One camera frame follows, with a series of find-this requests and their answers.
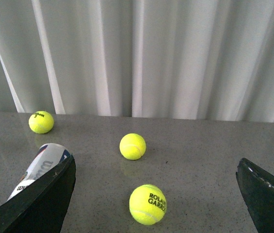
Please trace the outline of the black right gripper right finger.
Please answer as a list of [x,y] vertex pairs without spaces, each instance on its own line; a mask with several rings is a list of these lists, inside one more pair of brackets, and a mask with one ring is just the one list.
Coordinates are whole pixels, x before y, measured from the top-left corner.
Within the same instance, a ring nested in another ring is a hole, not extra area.
[[274,175],[242,158],[236,179],[256,230],[274,233]]

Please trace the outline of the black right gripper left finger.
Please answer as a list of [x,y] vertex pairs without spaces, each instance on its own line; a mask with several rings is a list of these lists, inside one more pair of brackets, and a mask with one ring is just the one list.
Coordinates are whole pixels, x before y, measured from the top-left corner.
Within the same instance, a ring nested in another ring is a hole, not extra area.
[[0,206],[0,233],[59,233],[76,182],[74,157]]

